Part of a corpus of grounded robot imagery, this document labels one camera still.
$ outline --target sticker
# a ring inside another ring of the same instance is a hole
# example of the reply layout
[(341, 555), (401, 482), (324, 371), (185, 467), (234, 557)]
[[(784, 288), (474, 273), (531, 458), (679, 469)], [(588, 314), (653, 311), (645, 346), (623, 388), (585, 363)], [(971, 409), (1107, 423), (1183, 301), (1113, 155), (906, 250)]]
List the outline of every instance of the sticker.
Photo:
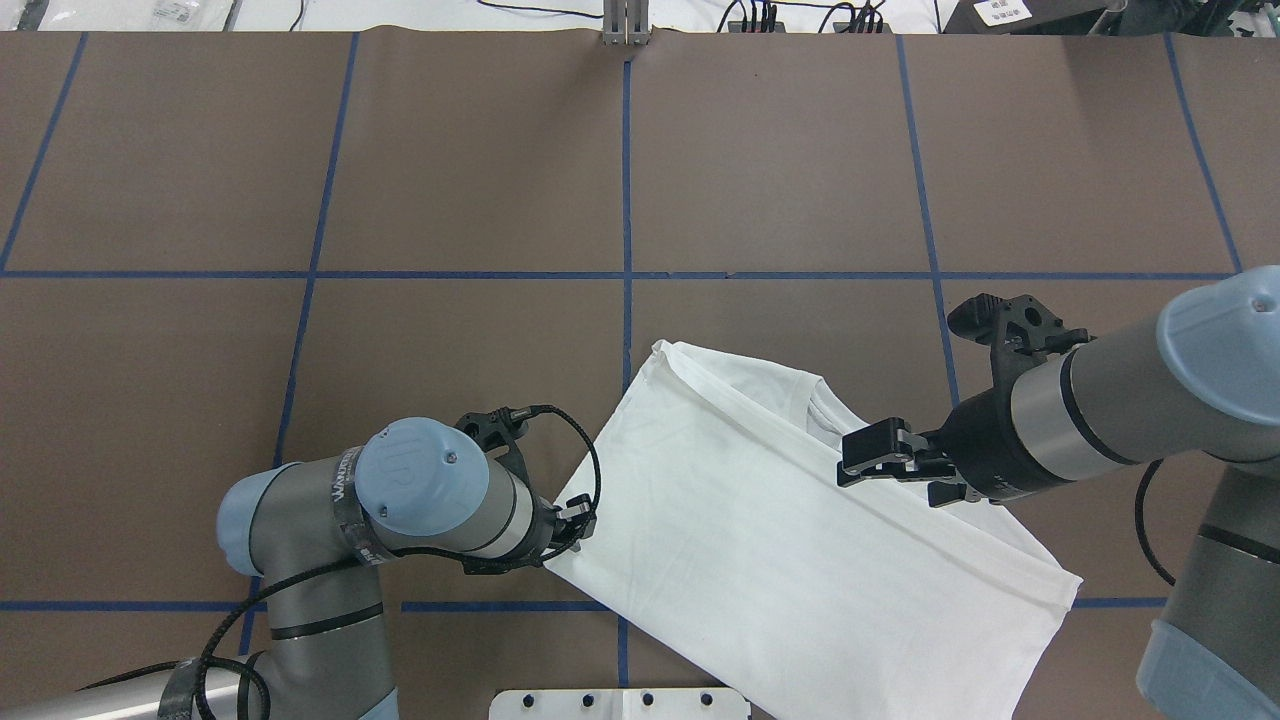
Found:
[(165, 20), (187, 24), (197, 10), (200, 10), (198, 0), (156, 0), (151, 14)]
[(986, 3), (974, 3), (973, 9), (978, 12), (978, 17), (987, 23), (987, 27), (1016, 23), (1032, 17), (1032, 12), (1027, 9), (1023, 0), (986, 0)]

